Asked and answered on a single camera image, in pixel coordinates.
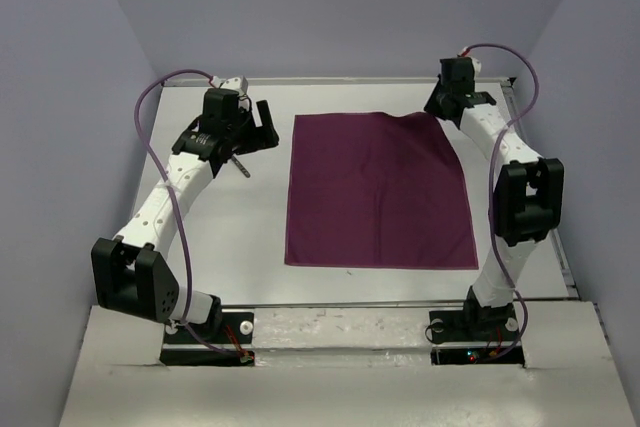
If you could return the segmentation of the purple cloth napkin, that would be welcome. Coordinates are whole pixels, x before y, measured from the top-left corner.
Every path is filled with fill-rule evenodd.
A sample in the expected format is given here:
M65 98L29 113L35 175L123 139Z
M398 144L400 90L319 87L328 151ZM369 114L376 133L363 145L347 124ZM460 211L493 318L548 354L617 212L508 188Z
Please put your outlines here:
M286 264L476 270L465 177L427 113L298 115Z

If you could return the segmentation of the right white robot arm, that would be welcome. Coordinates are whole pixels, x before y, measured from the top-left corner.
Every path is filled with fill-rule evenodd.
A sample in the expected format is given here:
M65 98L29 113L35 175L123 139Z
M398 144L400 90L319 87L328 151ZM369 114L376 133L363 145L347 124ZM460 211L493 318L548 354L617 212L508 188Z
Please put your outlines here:
M480 63L458 56L440 61L424 111L453 123L489 162L491 251L469 298L477 305L460 315L462 331L482 339L497 325L491 309L512 302L517 281L537 245L558 227L564 166L544 158L519 136L489 93L476 89Z

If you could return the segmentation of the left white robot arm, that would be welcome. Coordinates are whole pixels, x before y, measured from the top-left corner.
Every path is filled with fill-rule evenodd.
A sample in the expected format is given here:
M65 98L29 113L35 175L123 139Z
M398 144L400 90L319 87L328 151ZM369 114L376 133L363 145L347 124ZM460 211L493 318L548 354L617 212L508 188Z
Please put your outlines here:
M267 101L252 102L242 90L208 89L201 114L173 144L160 180L139 210L113 238L94 244L99 305L156 323L186 323L198 341L215 339L220 299L191 283L180 285L165 256L174 239L185 239L184 217L228 161L278 144Z

